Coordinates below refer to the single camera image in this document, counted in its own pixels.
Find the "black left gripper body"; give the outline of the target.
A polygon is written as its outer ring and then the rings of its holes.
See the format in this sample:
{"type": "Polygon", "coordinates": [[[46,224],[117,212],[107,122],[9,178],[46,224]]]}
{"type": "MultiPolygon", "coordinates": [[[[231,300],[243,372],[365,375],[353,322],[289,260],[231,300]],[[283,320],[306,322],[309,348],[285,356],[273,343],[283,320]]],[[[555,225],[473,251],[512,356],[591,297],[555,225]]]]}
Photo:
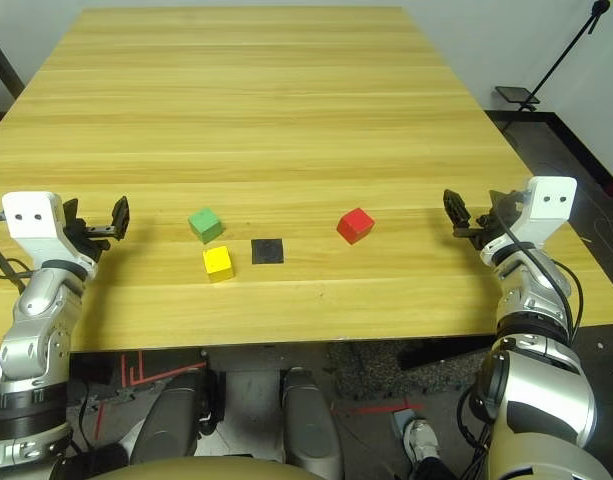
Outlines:
{"type": "Polygon", "coordinates": [[[80,254],[99,260],[102,253],[110,249],[109,238],[115,237],[115,227],[88,227],[83,219],[76,218],[64,227],[64,233],[80,254]]]}

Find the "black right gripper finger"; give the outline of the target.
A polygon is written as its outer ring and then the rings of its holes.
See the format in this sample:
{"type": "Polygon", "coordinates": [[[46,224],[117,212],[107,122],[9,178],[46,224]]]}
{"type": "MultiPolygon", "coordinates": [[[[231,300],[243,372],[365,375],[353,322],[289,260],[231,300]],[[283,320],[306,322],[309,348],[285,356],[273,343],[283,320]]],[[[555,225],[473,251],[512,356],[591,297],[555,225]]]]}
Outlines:
{"type": "Polygon", "coordinates": [[[469,228],[471,215],[462,197],[455,191],[445,189],[443,205],[454,228],[469,228]]]}
{"type": "Polygon", "coordinates": [[[503,193],[497,190],[489,191],[491,199],[491,210],[497,213],[517,213],[517,204],[521,202],[521,192],[511,191],[503,193]]]}

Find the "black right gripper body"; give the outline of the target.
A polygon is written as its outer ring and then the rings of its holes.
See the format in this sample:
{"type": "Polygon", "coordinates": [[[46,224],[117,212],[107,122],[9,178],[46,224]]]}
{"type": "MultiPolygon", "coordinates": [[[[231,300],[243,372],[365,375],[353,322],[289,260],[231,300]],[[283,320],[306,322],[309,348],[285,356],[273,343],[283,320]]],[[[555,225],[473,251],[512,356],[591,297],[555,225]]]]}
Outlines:
{"type": "Polygon", "coordinates": [[[504,228],[494,212],[478,217],[475,226],[471,226],[470,219],[466,217],[453,220],[453,236],[469,240],[475,250],[482,250],[504,233],[504,228]]]}

